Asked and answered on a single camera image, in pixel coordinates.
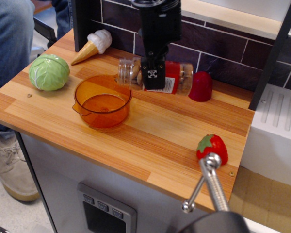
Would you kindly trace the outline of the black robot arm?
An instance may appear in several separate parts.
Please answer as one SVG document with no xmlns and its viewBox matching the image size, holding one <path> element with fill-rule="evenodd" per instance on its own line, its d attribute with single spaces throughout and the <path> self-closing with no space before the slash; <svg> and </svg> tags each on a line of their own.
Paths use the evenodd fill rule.
<svg viewBox="0 0 291 233">
<path fill-rule="evenodd" d="M 181 1 L 133 0 L 139 10 L 145 55 L 141 58 L 141 71 L 147 90 L 165 88 L 165 57 L 168 45 L 181 39 Z"/>
</svg>

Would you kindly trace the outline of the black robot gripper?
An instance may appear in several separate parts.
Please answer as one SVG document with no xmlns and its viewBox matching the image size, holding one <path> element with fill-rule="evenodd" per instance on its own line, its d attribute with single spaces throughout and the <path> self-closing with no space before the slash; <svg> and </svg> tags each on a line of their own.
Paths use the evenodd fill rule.
<svg viewBox="0 0 291 233">
<path fill-rule="evenodd" d="M 145 56 L 141 58 L 143 84 L 147 90 L 165 88 L 165 61 L 168 45 L 182 36 L 180 3 L 138 3 L 141 38 Z"/>
</svg>

